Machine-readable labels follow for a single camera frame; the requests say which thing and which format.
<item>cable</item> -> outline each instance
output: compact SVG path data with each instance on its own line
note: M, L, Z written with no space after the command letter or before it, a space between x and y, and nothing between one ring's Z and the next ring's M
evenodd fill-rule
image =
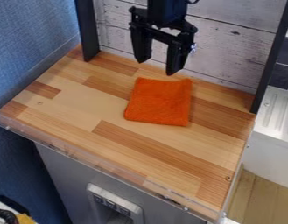
M11 211L0 209L0 218L4 219L6 224L18 224L16 215Z
M198 3L200 0L195 0L195 1L193 1L193 2L191 2L190 0L187 0L187 2L189 3L189 4L196 4L196 3Z

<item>wooden floor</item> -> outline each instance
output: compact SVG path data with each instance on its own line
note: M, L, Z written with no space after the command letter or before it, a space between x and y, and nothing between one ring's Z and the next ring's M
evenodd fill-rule
M241 224L288 224L288 188L243 171L228 217Z
M137 77L186 78L105 52L87 63L78 47L0 114L31 138L217 219L254 123L253 95L192 79L188 126L132 122L123 112Z

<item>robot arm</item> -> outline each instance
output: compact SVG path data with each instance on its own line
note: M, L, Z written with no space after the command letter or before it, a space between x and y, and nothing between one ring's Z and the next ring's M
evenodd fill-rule
M189 0L148 0L148 9L130 8L131 40L135 58L139 63L151 58L152 40L168 45L166 74L172 75L182 69L189 53L195 51L194 34L198 29L185 20ZM161 28L179 30L173 36Z

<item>blue wall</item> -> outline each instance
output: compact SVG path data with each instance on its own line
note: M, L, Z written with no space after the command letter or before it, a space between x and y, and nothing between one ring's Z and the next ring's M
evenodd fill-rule
M74 0L0 0L0 108L78 43ZM34 145L0 128L0 194L39 223L69 223Z

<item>yellow object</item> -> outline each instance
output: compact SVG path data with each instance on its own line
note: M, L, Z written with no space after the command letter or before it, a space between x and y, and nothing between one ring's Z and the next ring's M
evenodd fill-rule
M36 222L25 213L16 214L19 224L35 224Z

